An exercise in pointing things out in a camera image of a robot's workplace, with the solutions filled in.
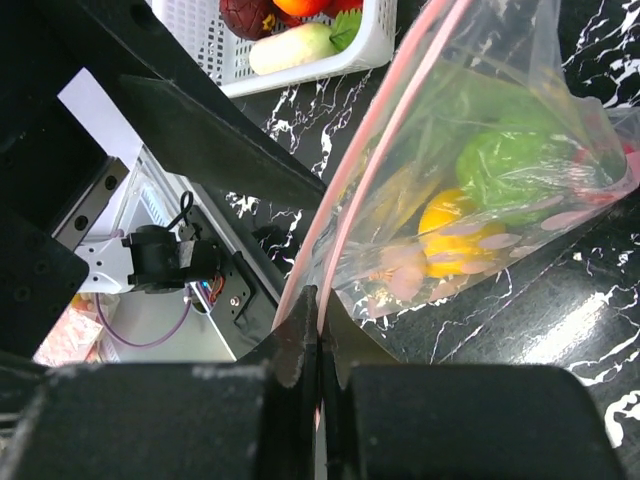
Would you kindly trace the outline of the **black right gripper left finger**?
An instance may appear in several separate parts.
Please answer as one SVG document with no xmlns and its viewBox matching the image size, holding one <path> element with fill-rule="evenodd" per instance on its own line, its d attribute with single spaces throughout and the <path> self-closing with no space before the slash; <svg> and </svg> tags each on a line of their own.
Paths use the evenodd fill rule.
<svg viewBox="0 0 640 480">
<path fill-rule="evenodd" d="M 310 479 L 317 290 L 233 363 L 3 368 L 25 396 L 5 479 Z"/>
</svg>

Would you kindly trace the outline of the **orange toy tomato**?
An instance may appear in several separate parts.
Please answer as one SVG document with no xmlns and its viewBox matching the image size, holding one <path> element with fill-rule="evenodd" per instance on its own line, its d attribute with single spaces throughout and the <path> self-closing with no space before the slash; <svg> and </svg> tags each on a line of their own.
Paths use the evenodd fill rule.
<svg viewBox="0 0 640 480">
<path fill-rule="evenodd" d="M 312 17 L 320 14 L 331 3 L 330 0 L 274 0 L 284 13 L 295 17 Z"/>
</svg>

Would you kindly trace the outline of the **white plastic basket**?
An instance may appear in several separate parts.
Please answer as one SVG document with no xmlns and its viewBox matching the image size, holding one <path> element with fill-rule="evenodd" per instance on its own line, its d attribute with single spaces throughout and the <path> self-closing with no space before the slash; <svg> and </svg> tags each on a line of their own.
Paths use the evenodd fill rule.
<svg viewBox="0 0 640 480">
<path fill-rule="evenodd" d="M 230 98 L 378 68 L 395 49 L 397 3 L 365 1 L 359 22 L 319 14 L 253 42 L 225 25 L 217 1 L 152 1 L 154 15 Z"/>
</svg>

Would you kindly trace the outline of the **red toy chili pepper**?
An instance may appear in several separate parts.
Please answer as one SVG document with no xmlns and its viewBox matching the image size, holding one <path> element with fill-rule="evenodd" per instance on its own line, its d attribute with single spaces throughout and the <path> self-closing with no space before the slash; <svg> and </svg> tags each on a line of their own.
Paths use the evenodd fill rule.
<svg viewBox="0 0 640 480">
<path fill-rule="evenodd" d="M 626 171 L 626 159 L 617 151 L 605 148 L 592 152 L 580 148 L 569 167 L 570 187 L 581 202 L 604 206 L 620 198 L 611 187 L 625 177 Z"/>
</svg>

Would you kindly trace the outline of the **yellow toy pear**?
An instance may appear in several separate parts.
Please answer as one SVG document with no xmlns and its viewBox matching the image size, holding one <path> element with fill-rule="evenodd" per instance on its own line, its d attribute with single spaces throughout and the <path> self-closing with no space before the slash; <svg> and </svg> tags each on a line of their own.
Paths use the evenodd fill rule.
<svg viewBox="0 0 640 480">
<path fill-rule="evenodd" d="M 476 263 L 492 262 L 496 252 L 480 242 L 506 232 L 500 222 L 460 224 L 477 210 L 476 204 L 459 188 L 443 190 L 423 210 L 418 235 L 426 265 L 423 272 L 432 278 L 474 273 Z"/>
</svg>

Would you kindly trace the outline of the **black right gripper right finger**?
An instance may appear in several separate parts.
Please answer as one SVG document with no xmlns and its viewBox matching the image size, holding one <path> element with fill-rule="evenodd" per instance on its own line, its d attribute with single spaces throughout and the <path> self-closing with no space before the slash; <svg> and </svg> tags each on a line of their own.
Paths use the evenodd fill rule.
<svg viewBox="0 0 640 480">
<path fill-rule="evenodd" d="M 622 479 L 588 391 L 548 365 L 407 364 L 328 300 L 322 332 L 332 479 Z"/>
</svg>

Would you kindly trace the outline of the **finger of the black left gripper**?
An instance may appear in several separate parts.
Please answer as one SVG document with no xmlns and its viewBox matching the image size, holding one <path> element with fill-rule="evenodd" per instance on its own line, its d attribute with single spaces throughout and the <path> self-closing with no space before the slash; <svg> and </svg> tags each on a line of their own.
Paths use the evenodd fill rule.
<svg viewBox="0 0 640 480">
<path fill-rule="evenodd" d="M 265 200 L 320 200 L 326 187 L 218 89 L 200 103 L 165 81 L 123 75 L 125 116 L 163 169 Z"/>
</svg>

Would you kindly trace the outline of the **clear zip top bag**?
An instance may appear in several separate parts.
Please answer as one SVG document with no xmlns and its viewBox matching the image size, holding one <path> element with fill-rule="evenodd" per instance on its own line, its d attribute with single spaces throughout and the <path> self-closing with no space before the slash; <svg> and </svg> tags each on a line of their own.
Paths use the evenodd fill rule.
<svg viewBox="0 0 640 480">
<path fill-rule="evenodd" d="M 567 187 L 480 242 L 492 262 L 425 276 L 400 301 L 373 275 L 390 246 L 419 245 L 429 201 L 459 188 L 456 160 L 486 131 L 562 135 L 626 159 L 620 198 Z M 336 171 L 283 292 L 331 295 L 396 358 L 552 364 L 588 388 L 620 444 L 639 422 L 639 5 L 635 1 L 431 1 L 421 10 Z"/>
</svg>

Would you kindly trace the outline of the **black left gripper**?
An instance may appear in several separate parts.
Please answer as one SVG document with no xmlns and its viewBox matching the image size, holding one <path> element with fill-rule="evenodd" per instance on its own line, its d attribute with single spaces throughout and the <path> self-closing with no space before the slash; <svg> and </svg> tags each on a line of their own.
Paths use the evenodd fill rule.
<svg viewBox="0 0 640 480">
<path fill-rule="evenodd" d="M 103 187 L 115 160 L 59 99 L 84 69 L 124 116 L 123 75 L 168 81 L 200 103 L 213 100 L 214 89 L 221 92 L 142 1 L 2 3 L 5 354 L 35 353 L 88 276 L 87 263 L 60 232 L 85 235 L 92 217 L 79 214 L 77 205 L 88 189 Z"/>
</svg>

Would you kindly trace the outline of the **dark red toy mangosteen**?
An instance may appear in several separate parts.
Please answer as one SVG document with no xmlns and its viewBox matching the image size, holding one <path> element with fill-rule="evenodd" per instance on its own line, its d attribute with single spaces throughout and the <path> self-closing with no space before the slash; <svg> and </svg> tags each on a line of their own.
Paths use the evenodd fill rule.
<svg viewBox="0 0 640 480">
<path fill-rule="evenodd" d="M 219 13 L 238 38 L 257 41 L 272 34 L 276 9 L 269 0 L 220 0 Z"/>
</svg>

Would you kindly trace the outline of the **green toy lime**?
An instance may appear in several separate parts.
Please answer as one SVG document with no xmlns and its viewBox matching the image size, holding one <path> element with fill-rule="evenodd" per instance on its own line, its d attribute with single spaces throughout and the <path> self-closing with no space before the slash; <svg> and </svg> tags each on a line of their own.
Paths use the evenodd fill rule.
<svg viewBox="0 0 640 480">
<path fill-rule="evenodd" d="M 456 160 L 461 190 L 482 213 L 510 226 L 533 224 L 549 213 L 534 205 L 567 187 L 575 147 L 562 135 L 486 131 L 475 135 Z"/>
</svg>

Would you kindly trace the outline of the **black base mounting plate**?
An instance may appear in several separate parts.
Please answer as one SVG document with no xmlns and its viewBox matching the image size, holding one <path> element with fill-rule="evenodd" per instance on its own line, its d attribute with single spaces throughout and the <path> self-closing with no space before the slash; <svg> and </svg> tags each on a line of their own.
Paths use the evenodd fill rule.
<svg viewBox="0 0 640 480">
<path fill-rule="evenodd" d="M 231 251 L 204 211 L 193 206 L 187 214 L 194 240 L 204 240 L 218 254 L 218 270 L 196 283 L 207 316 L 233 355 L 240 357 L 271 332 L 275 301 L 243 255 Z"/>
</svg>

